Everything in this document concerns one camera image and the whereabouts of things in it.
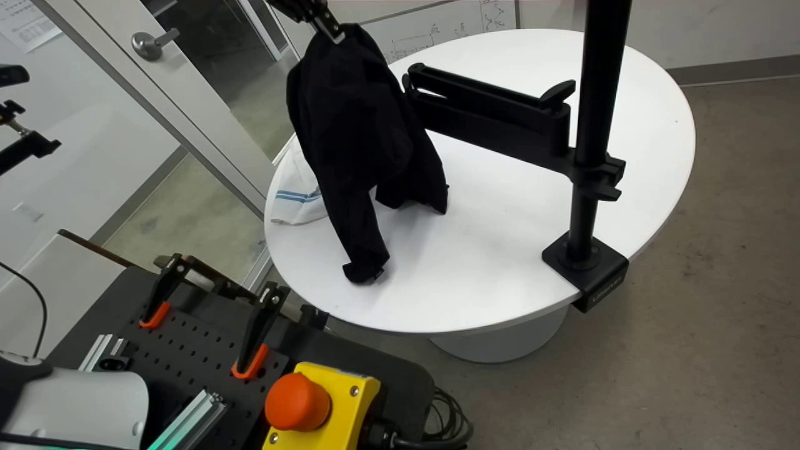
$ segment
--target gray floor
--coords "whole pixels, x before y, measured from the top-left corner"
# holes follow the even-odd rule
[[[478,450],[800,446],[800,78],[685,93],[698,163],[678,211],[548,346],[470,365],[416,336],[333,331],[426,365],[466,404]],[[247,246],[202,240],[215,263]]]

